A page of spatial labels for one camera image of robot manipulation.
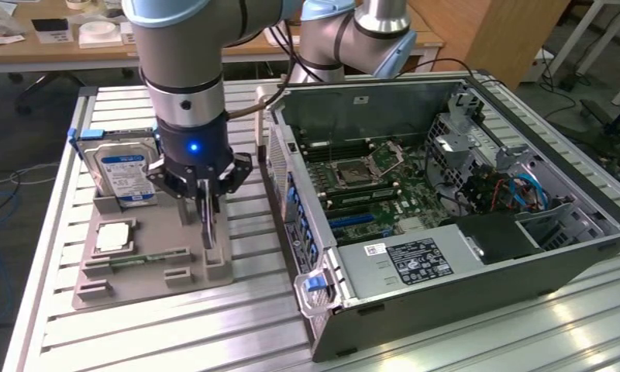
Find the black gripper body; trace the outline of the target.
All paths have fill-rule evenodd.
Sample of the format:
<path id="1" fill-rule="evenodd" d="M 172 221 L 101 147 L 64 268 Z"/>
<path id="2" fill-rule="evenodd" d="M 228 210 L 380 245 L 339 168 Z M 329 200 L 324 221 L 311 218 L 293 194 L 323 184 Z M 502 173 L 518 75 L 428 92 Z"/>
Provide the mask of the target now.
<path id="1" fill-rule="evenodd" d="M 157 118 L 163 153 L 177 168 L 196 167 L 201 171 L 212 168 L 217 173 L 228 168 L 233 152 L 228 143 L 227 117 L 221 114 L 195 127 L 181 127 Z"/>

